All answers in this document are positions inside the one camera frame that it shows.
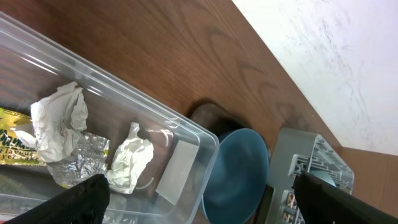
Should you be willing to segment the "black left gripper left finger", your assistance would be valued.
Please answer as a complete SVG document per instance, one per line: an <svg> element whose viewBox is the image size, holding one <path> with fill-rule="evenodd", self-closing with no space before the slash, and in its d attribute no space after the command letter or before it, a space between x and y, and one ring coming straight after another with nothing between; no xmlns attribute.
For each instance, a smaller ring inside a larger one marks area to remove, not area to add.
<svg viewBox="0 0 398 224"><path fill-rule="evenodd" d="M6 224L101 224L109 205L110 189L103 174L95 174Z"/></svg>

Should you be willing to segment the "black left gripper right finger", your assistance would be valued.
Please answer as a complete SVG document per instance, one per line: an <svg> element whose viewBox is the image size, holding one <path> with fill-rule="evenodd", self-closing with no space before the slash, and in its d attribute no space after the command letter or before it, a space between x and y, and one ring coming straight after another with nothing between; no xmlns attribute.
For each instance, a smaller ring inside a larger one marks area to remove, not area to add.
<svg viewBox="0 0 398 224"><path fill-rule="evenodd" d="M308 172L293 184L297 206L306 223L397 224L397 218L330 185Z"/></svg>

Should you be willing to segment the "light blue bowl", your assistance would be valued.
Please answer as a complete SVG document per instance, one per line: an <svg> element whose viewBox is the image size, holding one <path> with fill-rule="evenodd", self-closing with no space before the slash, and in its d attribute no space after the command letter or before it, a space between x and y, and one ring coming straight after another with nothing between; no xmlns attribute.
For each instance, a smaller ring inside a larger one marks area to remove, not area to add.
<svg viewBox="0 0 398 224"><path fill-rule="evenodd" d="M311 170L310 173L312 175L314 175L315 177L317 177L317 178L327 182L328 184L336 187L335 182L333 181L333 179L331 178L331 176L327 172L322 171L322 170Z"/></svg>

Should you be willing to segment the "white tissue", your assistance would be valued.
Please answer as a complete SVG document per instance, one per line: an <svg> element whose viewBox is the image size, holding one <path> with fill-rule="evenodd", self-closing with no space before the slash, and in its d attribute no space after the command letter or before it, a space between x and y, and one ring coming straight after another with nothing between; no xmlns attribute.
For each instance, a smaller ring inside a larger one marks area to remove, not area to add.
<svg viewBox="0 0 398 224"><path fill-rule="evenodd" d="M110 170L106 173L109 188L122 194L131 194L138 178L153 159L154 146L138 136L138 123L131 123L129 134L118 146Z"/></svg>

